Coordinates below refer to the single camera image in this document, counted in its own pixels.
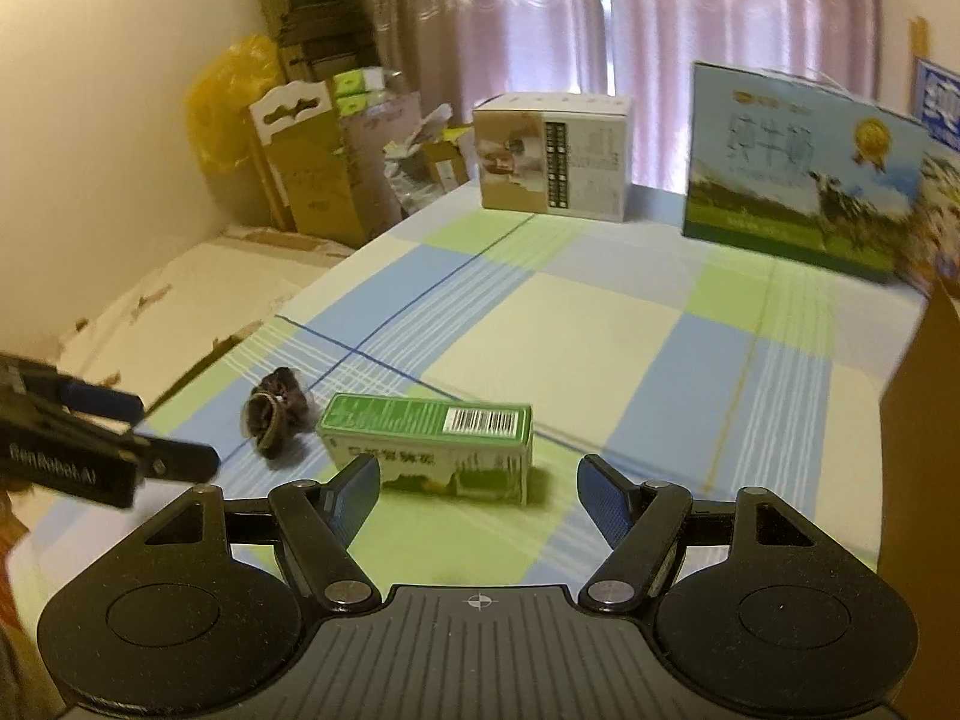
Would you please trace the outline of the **person's left hand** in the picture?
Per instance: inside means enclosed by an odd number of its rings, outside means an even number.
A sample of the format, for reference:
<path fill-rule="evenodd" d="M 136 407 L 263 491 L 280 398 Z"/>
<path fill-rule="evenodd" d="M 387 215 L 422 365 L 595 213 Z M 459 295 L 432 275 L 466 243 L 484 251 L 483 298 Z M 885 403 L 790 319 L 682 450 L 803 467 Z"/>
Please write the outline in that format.
<path fill-rule="evenodd" d="M 7 559 L 10 551 L 29 533 L 13 507 L 13 498 L 31 491 L 32 484 L 24 479 L 3 478 L 0 489 L 0 557 Z"/>

